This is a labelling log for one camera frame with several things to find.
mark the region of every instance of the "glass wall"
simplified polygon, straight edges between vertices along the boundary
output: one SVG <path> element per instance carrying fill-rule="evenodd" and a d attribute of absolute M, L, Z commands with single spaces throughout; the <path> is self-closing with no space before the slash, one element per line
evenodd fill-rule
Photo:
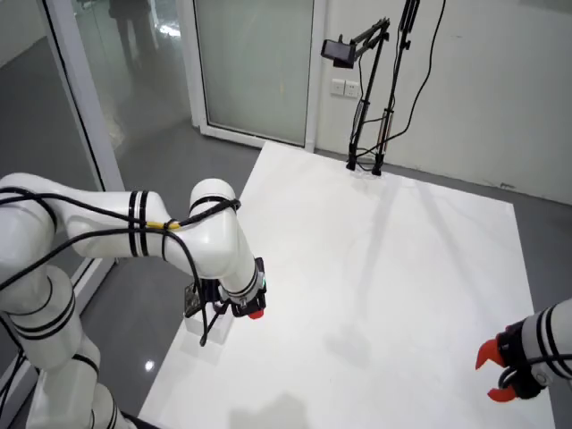
<path fill-rule="evenodd" d="M 209 123 L 304 145 L 312 0 L 197 0 Z"/>
<path fill-rule="evenodd" d="M 152 141 L 163 140 L 163 150 L 169 150 L 164 136 L 182 123 L 190 132 L 175 0 L 67 1 L 76 13 L 123 182 L 138 188 L 142 184 L 130 175 L 137 155 Z"/>

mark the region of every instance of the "white robotic arm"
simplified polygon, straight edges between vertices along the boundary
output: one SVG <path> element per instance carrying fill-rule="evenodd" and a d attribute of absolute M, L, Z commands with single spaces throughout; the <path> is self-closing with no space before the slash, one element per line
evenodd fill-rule
<path fill-rule="evenodd" d="M 84 257 L 162 257 L 195 284 L 217 281 L 205 282 L 215 288 L 209 300 L 230 305 L 235 315 L 256 318 L 264 310 L 264 267 L 248 247 L 224 181 L 201 181 L 182 222 L 171 219 L 155 192 L 87 192 L 24 173 L 0 180 L 0 192 L 0 310 L 12 319 L 30 363 L 45 370 L 30 428 L 107 427 L 113 420 L 132 427 L 120 425 L 109 392 L 97 384 L 99 353 L 81 329 L 70 279 L 45 264 L 58 228 Z M 201 293 L 204 306 L 206 291 L 198 285 Z"/>
<path fill-rule="evenodd" d="M 498 389 L 489 397 L 497 402 L 535 398 L 556 379 L 572 380 L 572 299 L 508 326 L 479 349 L 476 369 L 487 360 L 507 368 Z"/>

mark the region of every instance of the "door frame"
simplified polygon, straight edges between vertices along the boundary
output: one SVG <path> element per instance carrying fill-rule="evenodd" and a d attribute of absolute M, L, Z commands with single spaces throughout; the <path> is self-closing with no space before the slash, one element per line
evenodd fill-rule
<path fill-rule="evenodd" d="M 195 15 L 195 0 L 177 0 L 181 37 L 183 38 L 183 61 L 187 74 L 190 110 L 193 125 L 203 135 L 230 140 L 252 147 L 262 147 L 268 138 L 249 135 L 211 125 L 206 115 L 205 84 L 203 81 L 200 51 L 198 48 L 198 27 Z M 309 81 L 307 95 L 306 136 L 304 149 L 314 152 L 318 128 L 318 108 L 322 78 L 321 50 L 325 36 L 327 0 L 314 0 L 312 18 L 312 42 L 310 47 Z"/>
<path fill-rule="evenodd" d="M 125 190 L 73 13 L 72 0 L 37 0 L 36 3 L 71 114 L 80 134 L 79 143 L 86 151 L 97 189 Z M 112 258 L 85 258 L 71 277 L 76 308 L 80 314 L 114 264 L 115 260 Z M 0 386 L 4 386 L 10 377 L 15 360 L 0 376 Z M 36 370 L 29 361 L 24 362 L 15 375 L 13 387 L 6 399 L 0 429 L 8 427 L 13 421 L 37 379 Z"/>

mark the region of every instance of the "white platform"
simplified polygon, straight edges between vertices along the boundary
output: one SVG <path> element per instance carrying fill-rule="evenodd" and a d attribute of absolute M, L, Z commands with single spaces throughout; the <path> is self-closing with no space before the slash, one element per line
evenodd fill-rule
<path fill-rule="evenodd" d="M 166 429 L 542 428 L 492 402 L 479 346 L 533 313 L 510 204 L 266 144 L 240 221 L 262 319 L 201 349 L 181 325 L 140 417 Z"/>

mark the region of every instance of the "glass door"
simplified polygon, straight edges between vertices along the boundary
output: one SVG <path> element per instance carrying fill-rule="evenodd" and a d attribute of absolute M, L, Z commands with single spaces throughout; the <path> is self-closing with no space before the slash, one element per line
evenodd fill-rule
<path fill-rule="evenodd" d="M 186 3 L 201 132 L 313 151 L 325 0 Z"/>
<path fill-rule="evenodd" d="M 193 126 L 176 0 L 61 0 L 81 45 L 127 189 L 186 205 L 169 174 L 204 139 Z"/>
<path fill-rule="evenodd" d="M 60 25 L 56 2 L 0 2 L 0 177 L 29 172 L 78 189 L 122 190 L 111 143 L 97 122 L 97 97 L 81 74 L 81 58 L 64 43 L 70 29 Z M 65 239 L 58 233 L 54 246 Z M 113 263 L 82 258 L 71 248 L 51 262 L 70 275 L 79 311 Z M 15 365 L 16 346 L 3 330 L 0 344 L 1 388 Z M 12 421 L 36 377 L 28 363 L 21 366 L 0 427 Z"/>

